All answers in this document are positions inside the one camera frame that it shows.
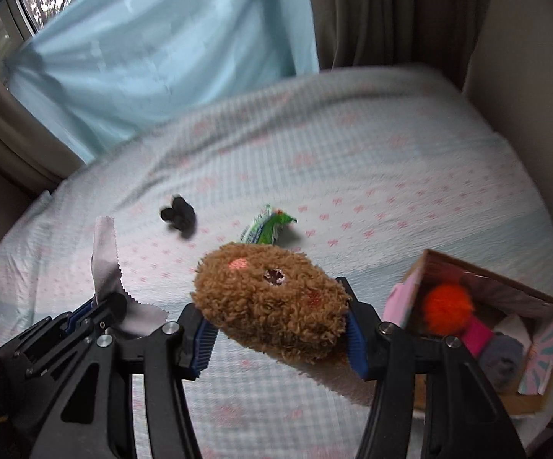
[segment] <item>light blue curtain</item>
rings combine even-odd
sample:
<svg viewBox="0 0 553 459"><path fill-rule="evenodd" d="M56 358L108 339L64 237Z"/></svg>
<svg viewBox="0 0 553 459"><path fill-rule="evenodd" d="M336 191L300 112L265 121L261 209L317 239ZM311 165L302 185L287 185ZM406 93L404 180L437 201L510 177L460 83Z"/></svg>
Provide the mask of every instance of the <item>light blue curtain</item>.
<svg viewBox="0 0 553 459"><path fill-rule="evenodd" d="M184 109L317 73L310 0L76 0L8 61L85 162Z"/></svg>

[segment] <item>screw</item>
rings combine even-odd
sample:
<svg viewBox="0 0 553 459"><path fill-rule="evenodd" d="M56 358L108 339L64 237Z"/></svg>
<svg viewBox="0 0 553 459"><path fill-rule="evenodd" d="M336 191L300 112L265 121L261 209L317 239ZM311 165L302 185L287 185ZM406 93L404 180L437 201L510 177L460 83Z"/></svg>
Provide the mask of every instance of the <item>screw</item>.
<svg viewBox="0 0 553 459"><path fill-rule="evenodd" d="M111 343L113 343L113 337L110 335L101 335L96 340L96 345L99 347L108 347Z"/></svg>
<svg viewBox="0 0 553 459"><path fill-rule="evenodd" d="M391 335L395 331L395 324L389 321L385 321L379 324L379 331L383 335Z"/></svg>
<svg viewBox="0 0 553 459"><path fill-rule="evenodd" d="M168 321L162 325L162 332L165 335L173 335L181 329L181 326L177 322Z"/></svg>
<svg viewBox="0 0 553 459"><path fill-rule="evenodd" d="M444 343L447 344L448 347L452 348L452 349L457 349L459 347L461 347L461 340L457 337L446 337L444 339Z"/></svg>

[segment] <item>orange pom-pom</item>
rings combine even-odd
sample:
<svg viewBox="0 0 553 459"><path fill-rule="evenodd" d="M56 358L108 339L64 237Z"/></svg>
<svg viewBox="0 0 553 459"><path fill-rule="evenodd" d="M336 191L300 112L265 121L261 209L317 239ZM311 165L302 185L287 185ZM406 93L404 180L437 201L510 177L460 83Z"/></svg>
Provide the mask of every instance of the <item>orange pom-pom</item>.
<svg viewBox="0 0 553 459"><path fill-rule="evenodd" d="M438 285L423 300L423 319L427 329L442 337L462 332L473 311L470 294L459 285Z"/></svg>

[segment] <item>plush toy mouth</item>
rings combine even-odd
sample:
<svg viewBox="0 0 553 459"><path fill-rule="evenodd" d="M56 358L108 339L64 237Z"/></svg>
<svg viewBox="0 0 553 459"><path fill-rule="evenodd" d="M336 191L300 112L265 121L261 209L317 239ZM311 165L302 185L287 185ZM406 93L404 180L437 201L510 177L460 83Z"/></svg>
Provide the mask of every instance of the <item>plush toy mouth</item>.
<svg viewBox="0 0 553 459"><path fill-rule="evenodd" d="M285 275L280 269L268 269L263 273L263 278L274 286L281 286L285 282Z"/></svg>

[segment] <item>gray cloth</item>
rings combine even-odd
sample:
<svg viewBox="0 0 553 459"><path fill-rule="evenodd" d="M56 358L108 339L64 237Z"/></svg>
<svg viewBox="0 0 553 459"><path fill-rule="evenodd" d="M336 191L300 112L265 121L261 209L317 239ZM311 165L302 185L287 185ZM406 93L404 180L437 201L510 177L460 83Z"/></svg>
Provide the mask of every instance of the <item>gray cloth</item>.
<svg viewBox="0 0 553 459"><path fill-rule="evenodd" d="M504 391L523 363L523 345L501 333L489 341L478 358L478 364L496 391Z"/></svg>
<svg viewBox="0 0 553 459"><path fill-rule="evenodd" d="M311 0L322 69L422 62L459 88L489 0Z"/></svg>

